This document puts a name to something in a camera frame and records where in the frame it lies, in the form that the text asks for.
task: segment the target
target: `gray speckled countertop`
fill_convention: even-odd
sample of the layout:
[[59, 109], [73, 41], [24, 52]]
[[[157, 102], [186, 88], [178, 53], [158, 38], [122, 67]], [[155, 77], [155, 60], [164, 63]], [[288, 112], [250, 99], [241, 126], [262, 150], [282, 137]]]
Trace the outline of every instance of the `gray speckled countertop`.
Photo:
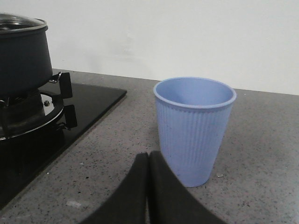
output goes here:
[[[117, 188], [137, 153], [159, 149], [157, 81], [84, 72], [71, 78], [127, 89], [127, 97], [13, 199], [0, 223], [78, 223]], [[188, 190], [229, 224], [298, 224], [299, 96], [236, 91], [210, 180]]]

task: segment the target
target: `black glass stovetop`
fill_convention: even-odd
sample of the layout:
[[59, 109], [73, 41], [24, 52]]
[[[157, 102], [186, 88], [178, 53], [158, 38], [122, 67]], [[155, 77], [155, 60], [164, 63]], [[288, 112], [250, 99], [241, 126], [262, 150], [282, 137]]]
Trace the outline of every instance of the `black glass stovetop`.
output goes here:
[[[51, 83], [40, 90], [60, 93], [59, 85]], [[0, 141], [0, 209], [126, 94], [125, 90], [84, 84], [72, 84], [72, 92], [55, 121]]]

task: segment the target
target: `white wall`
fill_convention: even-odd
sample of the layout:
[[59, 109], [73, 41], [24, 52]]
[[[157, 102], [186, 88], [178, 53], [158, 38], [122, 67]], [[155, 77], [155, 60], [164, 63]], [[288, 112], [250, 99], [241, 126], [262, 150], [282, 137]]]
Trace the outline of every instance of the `white wall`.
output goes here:
[[299, 95], [299, 0], [0, 0], [45, 19], [53, 68]]

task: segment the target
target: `cup rim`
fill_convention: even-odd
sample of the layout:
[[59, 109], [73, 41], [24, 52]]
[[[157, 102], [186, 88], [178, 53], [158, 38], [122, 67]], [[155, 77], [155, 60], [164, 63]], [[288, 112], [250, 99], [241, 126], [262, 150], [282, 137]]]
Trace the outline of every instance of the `cup rim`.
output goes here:
[[[214, 104], [214, 105], [189, 105], [189, 104], [181, 104], [181, 103], [177, 103], [177, 102], [172, 101], [172, 100], [168, 100], [168, 99], [162, 97], [160, 94], [157, 93], [157, 87], [160, 84], [164, 83], [164, 82], [168, 82], [168, 81], [173, 80], [173, 79], [191, 79], [191, 78], [192, 79], [207, 80], [207, 81], [211, 81], [211, 82], [214, 82], [214, 83], [219, 83], [219, 84], [227, 87], [229, 90], [231, 90], [233, 95], [232, 95], [231, 99], [229, 99], [229, 100], [227, 100], [223, 103], [220, 103], [220, 104]], [[158, 82], [154, 86], [153, 91], [154, 91], [155, 96], [158, 99], [160, 99], [160, 100], [162, 100], [162, 101], [164, 101], [168, 104], [171, 104], [171, 105], [174, 105], [174, 106], [179, 106], [179, 107], [192, 108], [192, 109], [210, 109], [210, 108], [224, 107], [224, 106], [227, 106], [229, 104], [232, 104], [235, 101], [235, 99], [237, 98], [237, 94], [236, 94], [235, 90], [232, 87], [230, 87], [229, 85], [227, 85], [225, 83], [222, 83], [222, 82], [219, 82], [217, 80], [213, 80], [213, 79], [209, 79], [209, 78], [201, 78], [201, 77], [174, 77], [174, 78], [168, 78], [168, 79], [165, 79], [165, 80], [162, 80], [162, 81]]]

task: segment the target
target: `cup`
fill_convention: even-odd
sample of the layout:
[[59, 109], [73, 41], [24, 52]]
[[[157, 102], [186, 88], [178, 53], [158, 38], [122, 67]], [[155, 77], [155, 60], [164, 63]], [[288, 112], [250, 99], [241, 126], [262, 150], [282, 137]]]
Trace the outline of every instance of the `cup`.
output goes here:
[[211, 174], [236, 92], [200, 77], [176, 77], [154, 87], [160, 149], [185, 187], [204, 184]]

